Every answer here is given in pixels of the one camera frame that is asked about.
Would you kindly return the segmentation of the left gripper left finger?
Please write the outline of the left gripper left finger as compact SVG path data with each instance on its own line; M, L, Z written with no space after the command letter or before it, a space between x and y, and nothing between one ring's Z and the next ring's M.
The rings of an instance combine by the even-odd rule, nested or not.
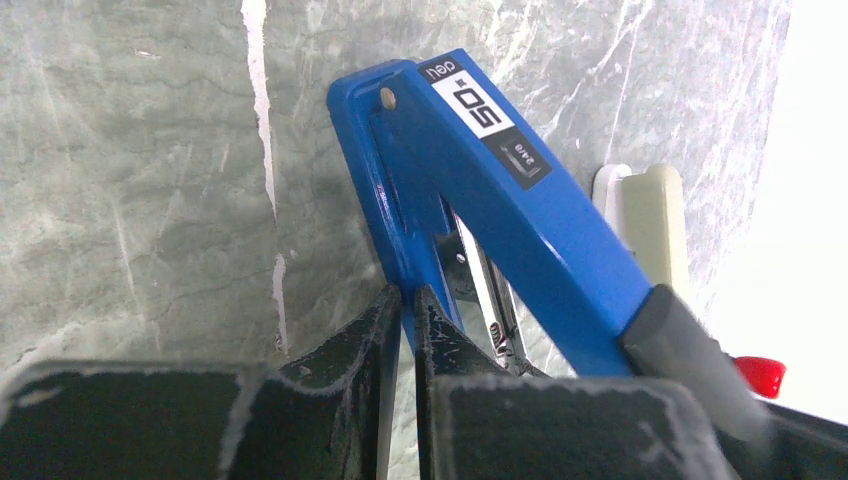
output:
M53 360L1 390L5 479L382 479L397 287L282 366Z

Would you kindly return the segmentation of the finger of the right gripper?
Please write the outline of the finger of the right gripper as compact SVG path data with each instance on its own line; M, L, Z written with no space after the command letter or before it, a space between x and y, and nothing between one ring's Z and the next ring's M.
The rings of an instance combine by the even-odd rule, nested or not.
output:
M845 479L847 427L760 401L771 422L768 449L715 430L733 479Z

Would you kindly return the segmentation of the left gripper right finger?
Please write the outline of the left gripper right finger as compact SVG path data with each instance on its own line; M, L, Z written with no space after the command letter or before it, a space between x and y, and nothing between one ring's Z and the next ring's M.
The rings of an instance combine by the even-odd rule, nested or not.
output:
M418 447L425 479L727 479L703 408L650 378L516 376L414 297Z

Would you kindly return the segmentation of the blue black stapler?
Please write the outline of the blue black stapler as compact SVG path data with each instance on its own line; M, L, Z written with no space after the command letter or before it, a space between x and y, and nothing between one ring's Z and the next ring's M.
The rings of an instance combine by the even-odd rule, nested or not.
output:
M463 224L582 376L682 383L716 429L772 437L768 409L556 155L457 49L335 80L327 107L386 278L453 301L436 240Z

